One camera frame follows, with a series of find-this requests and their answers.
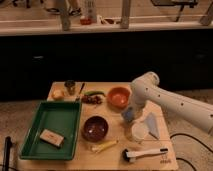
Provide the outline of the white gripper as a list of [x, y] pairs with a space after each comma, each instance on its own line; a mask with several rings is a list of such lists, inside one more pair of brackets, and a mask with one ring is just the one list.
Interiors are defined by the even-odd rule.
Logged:
[[143, 105], [129, 104], [127, 106], [126, 111], [131, 111], [132, 112], [132, 116], [133, 116], [133, 120], [136, 120], [136, 119], [140, 118], [143, 115], [143, 108], [144, 108]]

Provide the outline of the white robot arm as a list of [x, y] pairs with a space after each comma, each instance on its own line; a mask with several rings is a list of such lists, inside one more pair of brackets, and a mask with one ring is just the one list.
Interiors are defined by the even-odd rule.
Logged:
[[150, 100], [213, 136], [213, 105], [164, 90], [159, 83], [155, 72], [146, 72], [135, 78], [130, 83], [130, 104], [142, 107], [146, 100]]

